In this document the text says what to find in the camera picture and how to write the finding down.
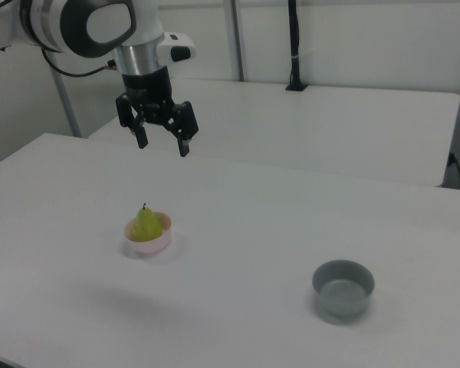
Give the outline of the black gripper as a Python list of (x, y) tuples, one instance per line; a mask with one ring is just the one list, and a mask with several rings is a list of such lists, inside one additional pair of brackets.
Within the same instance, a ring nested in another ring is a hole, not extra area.
[(163, 125), (176, 138), (179, 155), (186, 157), (190, 152), (189, 143), (198, 133), (199, 126), (190, 102), (173, 102), (168, 68), (139, 76), (123, 74), (122, 78), (126, 94), (116, 99), (120, 125), (136, 137), (140, 149), (148, 145), (143, 127), (145, 121)]

